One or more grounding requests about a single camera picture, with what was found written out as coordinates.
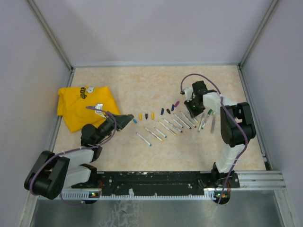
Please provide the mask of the magenta capped white marker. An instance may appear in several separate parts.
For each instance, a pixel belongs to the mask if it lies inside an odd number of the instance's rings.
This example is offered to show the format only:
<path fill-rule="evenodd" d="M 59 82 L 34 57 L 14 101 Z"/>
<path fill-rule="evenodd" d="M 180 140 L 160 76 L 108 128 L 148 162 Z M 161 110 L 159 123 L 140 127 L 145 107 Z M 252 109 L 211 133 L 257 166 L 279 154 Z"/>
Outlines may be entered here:
<path fill-rule="evenodd" d="M 192 122 L 191 119 L 189 119 L 182 111 L 180 111 L 180 113 L 184 116 L 184 118 L 187 119 L 187 121 L 188 121 L 194 128 L 196 128 L 196 125 Z"/>

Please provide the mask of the navy capped white marker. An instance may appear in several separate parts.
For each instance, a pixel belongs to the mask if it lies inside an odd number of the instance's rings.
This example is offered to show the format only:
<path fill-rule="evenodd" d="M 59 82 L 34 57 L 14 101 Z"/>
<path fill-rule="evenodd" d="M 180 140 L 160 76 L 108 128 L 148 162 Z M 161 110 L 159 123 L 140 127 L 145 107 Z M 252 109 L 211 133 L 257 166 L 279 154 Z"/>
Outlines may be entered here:
<path fill-rule="evenodd" d="M 191 126 L 189 126 L 184 120 L 182 120 L 177 114 L 173 114 L 175 117 L 177 117 L 186 127 L 188 127 L 189 129 L 192 129 Z"/>

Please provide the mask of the black eraser-cap white marker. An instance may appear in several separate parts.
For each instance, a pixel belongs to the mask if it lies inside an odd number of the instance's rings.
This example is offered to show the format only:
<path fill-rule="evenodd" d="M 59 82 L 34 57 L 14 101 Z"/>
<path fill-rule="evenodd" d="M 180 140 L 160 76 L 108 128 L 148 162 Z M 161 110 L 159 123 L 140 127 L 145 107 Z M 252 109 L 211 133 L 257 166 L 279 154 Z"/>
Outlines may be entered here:
<path fill-rule="evenodd" d="M 178 126 L 180 126 L 181 128 L 184 128 L 184 126 L 183 126 L 180 122 L 178 122 L 176 119 L 172 118 L 172 120 L 173 120 Z"/>

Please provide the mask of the dark blue capped marker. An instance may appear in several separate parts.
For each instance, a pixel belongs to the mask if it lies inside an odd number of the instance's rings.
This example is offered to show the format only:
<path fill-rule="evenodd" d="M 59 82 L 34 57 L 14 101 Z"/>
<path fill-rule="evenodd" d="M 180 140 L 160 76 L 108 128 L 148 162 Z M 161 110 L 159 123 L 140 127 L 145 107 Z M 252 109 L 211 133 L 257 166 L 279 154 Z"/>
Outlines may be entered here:
<path fill-rule="evenodd" d="M 174 124 L 172 124 L 171 122 L 169 122 L 168 120 L 163 118 L 163 121 L 165 121 L 167 124 L 169 124 L 170 126 L 172 126 L 174 129 L 178 130 L 179 132 L 183 132 L 180 128 L 178 128 L 177 126 L 175 126 Z"/>

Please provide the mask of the yellow capped clear pen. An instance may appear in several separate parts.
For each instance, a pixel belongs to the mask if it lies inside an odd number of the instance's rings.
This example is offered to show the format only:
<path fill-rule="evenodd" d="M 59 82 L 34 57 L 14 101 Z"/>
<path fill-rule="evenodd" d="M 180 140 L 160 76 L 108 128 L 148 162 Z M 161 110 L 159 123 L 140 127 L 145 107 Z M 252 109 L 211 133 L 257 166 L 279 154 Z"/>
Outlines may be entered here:
<path fill-rule="evenodd" d="M 174 136 L 177 136 L 177 134 L 173 131 L 173 130 L 171 130 L 168 126 L 166 126 L 164 123 L 162 123 L 162 122 L 160 122 L 160 121 L 158 121 L 159 122 L 159 124 L 161 124 L 166 130 L 168 130 L 170 133 L 172 133 Z"/>

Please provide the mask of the blue eraser-cap white marker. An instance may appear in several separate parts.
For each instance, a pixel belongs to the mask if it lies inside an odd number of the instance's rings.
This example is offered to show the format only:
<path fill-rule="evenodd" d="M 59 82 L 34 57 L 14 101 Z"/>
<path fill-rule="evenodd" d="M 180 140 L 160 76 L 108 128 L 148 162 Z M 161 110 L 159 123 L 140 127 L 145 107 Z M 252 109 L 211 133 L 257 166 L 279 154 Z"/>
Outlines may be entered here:
<path fill-rule="evenodd" d="M 161 134 L 163 137 L 167 137 L 162 131 L 160 131 L 158 128 L 154 127 L 154 129 L 159 133 Z"/>

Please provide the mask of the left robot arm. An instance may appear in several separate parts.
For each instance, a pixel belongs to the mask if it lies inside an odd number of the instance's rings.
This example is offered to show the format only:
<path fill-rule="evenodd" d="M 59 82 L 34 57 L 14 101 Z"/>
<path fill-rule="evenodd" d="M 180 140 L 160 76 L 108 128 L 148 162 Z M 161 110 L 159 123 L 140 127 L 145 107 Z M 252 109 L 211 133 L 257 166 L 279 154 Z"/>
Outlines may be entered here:
<path fill-rule="evenodd" d="M 134 116 L 111 114 L 98 127 L 86 124 L 81 129 L 81 146 L 55 154 L 43 151 L 27 175 L 24 188 L 32 195 L 53 200 L 63 189 L 77 184 L 92 188 L 98 184 L 98 175 L 90 165 L 96 161 L 102 146 L 109 142 L 114 133 L 122 130 Z"/>

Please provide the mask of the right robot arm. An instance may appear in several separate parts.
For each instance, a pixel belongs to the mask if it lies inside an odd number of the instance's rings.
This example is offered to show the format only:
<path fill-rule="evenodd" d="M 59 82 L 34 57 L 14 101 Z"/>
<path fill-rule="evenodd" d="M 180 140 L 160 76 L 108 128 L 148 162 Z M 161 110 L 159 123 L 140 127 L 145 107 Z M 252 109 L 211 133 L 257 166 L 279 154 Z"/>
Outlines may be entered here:
<path fill-rule="evenodd" d="M 246 150 L 249 141 L 256 136 L 250 105 L 226 99 L 220 92 L 207 89 L 204 81 L 197 81 L 192 87 L 180 86 L 180 93 L 186 97 L 184 104 L 192 118 L 206 108 L 220 115 L 221 137 L 225 145 L 215 162 L 217 172 L 212 174 L 211 180 L 215 186 L 223 187 L 228 182 L 227 173 L 234 167 L 238 155 Z"/>

